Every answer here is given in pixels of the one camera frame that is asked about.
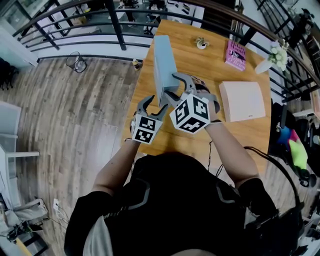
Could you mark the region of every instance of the hand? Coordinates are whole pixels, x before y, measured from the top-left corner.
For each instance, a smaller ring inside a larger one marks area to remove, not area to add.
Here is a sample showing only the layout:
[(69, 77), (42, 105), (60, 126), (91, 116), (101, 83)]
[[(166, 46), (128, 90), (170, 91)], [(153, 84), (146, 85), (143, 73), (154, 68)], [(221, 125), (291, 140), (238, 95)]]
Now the hand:
[[(200, 89), (200, 90), (196, 90), (198, 93), (205, 93), (205, 94), (209, 94), (209, 89), (206, 86), (206, 83), (202, 80), (200, 80), (199, 78), (192, 76), (192, 80), (194, 82), (195, 85), (202, 85), (204, 87), (207, 88), (207, 90), (205, 89)], [(216, 114), (216, 108), (215, 108), (215, 103), (213, 101), (209, 101), (208, 103), (208, 108), (209, 108), (209, 113), (210, 113), (210, 121), (214, 121), (218, 119), (218, 116)]]

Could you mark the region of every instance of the wooden floor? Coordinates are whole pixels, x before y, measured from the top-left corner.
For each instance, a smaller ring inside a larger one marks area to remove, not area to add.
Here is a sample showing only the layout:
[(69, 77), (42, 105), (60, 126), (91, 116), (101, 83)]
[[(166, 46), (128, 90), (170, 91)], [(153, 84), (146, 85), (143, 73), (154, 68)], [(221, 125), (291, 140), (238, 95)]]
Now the wooden floor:
[[(37, 68), (22, 71), (13, 89), (0, 91), (1, 101), (22, 107), (17, 150), (40, 152), (17, 164), (21, 199), (42, 198), (56, 221), (54, 198), (70, 216), (77, 198), (90, 191), (96, 173), (118, 150), (139, 75), (129, 61), (87, 58), (87, 70), (81, 74), (66, 67), (65, 61), (42, 60)], [(225, 171), (220, 177), (228, 181)], [(294, 205), (289, 183), (271, 164), (262, 180), (282, 211)], [(315, 189), (299, 185), (298, 189), (306, 214)], [(84, 220), (86, 211), (90, 205), (83, 209)], [(51, 220), (43, 228), (54, 254), (64, 255), (65, 230)]]

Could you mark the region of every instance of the black shirt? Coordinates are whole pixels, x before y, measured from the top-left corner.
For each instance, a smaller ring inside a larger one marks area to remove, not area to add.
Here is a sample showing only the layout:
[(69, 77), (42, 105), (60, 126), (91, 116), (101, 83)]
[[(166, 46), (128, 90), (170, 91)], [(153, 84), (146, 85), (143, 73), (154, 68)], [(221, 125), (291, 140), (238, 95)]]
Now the black shirt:
[(115, 256), (170, 256), (187, 249), (218, 256), (239, 252), (244, 206), (256, 215), (276, 208), (258, 178), (243, 183), (238, 193), (190, 156), (145, 156), (114, 197), (96, 191), (77, 200), (65, 234), (65, 253), (82, 255), (91, 227), (110, 213), (105, 223)]

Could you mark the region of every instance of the power outlet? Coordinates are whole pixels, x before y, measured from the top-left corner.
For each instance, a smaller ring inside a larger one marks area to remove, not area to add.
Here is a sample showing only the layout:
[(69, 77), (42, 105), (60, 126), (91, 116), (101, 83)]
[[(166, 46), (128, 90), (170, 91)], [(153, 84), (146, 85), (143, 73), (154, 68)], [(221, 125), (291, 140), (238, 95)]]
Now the power outlet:
[(53, 199), (53, 209), (55, 209), (56, 211), (59, 210), (59, 201), (58, 199)]

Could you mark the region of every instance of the small white object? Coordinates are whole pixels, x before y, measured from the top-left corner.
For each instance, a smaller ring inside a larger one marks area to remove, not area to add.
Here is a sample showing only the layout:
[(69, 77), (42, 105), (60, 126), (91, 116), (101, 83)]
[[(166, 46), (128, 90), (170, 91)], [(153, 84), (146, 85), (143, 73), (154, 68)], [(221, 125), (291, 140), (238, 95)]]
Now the small white object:
[(58, 199), (53, 199), (53, 209), (55, 209), (56, 211), (59, 211), (59, 201)]
[(258, 64), (258, 66), (255, 67), (254, 71), (257, 74), (261, 74), (265, 71), (267, 71), (268, 69), (270, 69), (272, 67), (272, 62), (265, 59), (264, 61), (260, 62), (260, 64)]
[(207, 45), (206, 44), (202, 44), (201, 42), (197, 42), (196, 43), (196, 47), (198, 47), (200, 50), (203, 50), (204, 48), (207, 47)]
[(222, 82), (219, 85), (225, 120), (237, 122), (266, 116), (265, 103), (257, 82)]
[(210, 123), (208, 100), (189, 94), (171, 113), (174, 128), (195, 134)]
[(162, 123), (162, 121), (136, 114), (134, 120), (131, 121), (132, 139), (148, 145), (151, 144)]

